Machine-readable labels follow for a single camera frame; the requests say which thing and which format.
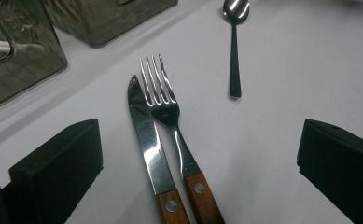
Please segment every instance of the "metal container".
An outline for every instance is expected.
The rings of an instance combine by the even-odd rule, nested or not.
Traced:
[[[42,2],[0,1],[0,103],[66,66]]]
[[[100,48],[178,0],[43,0],[53,24]]]

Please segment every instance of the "table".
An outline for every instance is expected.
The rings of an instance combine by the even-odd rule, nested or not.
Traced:
[[[97,118],[104,170],[67,223],[160,223],[127,86],[140,78],[140,57],[161,53],[181,131],[227,223],[351,223],[296,160],[305,119],[363,138],[363,2],[252,0],[238,26],[237,101],[228,94],[231,28],[222,4],[180,0],[101,49],[56,29],[67,69],[0,107],[0,186],[56,133]],[[158,128],[194,223],[170,136]]]

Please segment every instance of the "spoon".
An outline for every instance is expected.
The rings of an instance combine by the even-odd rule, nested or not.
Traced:
[[[231,24],[231,53],[230,53],[230,97],[242,97],[240,86],[239,58],[237,53],[237,30],[236,26],[243,23],[250,11],[248,0],[225,0],[224,16]]]

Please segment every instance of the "fork handle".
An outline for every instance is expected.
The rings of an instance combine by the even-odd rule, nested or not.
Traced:
[[[185,175],[183,178],[196,222],[199,224],[225,223],[203,172]]]

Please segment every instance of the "knife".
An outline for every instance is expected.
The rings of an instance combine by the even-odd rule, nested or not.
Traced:
[[[128,105],[164,223],[190,223],[136,76],[129,83]]]

